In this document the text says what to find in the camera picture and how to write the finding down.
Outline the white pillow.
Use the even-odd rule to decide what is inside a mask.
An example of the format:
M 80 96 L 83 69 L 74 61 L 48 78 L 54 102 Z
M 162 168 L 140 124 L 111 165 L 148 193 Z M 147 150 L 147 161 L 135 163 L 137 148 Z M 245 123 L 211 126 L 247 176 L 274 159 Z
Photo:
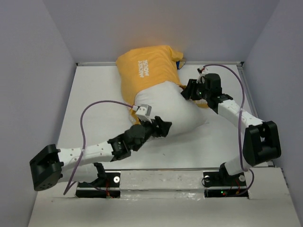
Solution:
M 169 81 L 140 91 L 134 104 L 151 106 L 151 118 L 159 116 L 165 122 L 171 122 L 168 137 L 189 133 L 207 122 L 193 101 L 181 95 L 182 88 Z

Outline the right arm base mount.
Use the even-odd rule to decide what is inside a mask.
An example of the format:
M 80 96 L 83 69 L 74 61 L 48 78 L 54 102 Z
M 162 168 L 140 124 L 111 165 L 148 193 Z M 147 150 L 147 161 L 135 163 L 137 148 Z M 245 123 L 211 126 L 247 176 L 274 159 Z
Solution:
M 205 198 L 249 197 L 244 172 L 228 175 L 223 164 L 218 170 L 203 172 L 201 184 Z

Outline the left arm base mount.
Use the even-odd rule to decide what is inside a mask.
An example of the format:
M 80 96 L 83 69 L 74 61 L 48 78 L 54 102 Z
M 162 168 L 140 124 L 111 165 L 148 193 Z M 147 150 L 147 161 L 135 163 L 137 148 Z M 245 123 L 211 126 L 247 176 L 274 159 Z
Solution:
M 99 198 L 116 199 L 120 198 L 120 177 L 119 171 L 106 171 L 101 163 L 94 163 L 97 170 L 97 178 L 88 183 L 80 182 L 77 185 L 75 196 L 77 198 Z

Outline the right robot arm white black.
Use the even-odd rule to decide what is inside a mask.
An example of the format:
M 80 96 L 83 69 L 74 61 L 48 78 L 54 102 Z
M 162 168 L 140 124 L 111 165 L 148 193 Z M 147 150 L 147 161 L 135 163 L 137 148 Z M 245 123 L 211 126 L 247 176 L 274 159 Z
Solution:
M 190 79 L 181 94 L 186 100 L 205 100 L 210 109 L 238 129 L 241 151 L 236 158 L 221 164 L 215 176 L 222 185 L 230 185 L 243 171 L 281 157 L 277 125 L 251 115 L 230 95 L 224 94 L 218 74 L 208 73 L 199 79 Z

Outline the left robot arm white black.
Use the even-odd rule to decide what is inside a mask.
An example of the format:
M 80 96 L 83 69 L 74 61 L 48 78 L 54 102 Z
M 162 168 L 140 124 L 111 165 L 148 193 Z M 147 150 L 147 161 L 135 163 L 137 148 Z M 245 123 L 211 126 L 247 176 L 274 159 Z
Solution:
M 99 187 L 106 182 L 104 162 L 123 160 L 138 151 L 151 137 L 166 137 L 172 126 L 156 116 L 131 126 L 124 133 L 105 142 L 86 148 L 57 148 L 55 144 L 44 147 L 29 162 L 33 188 L 44 191 L 57 183 L 86 182 Z

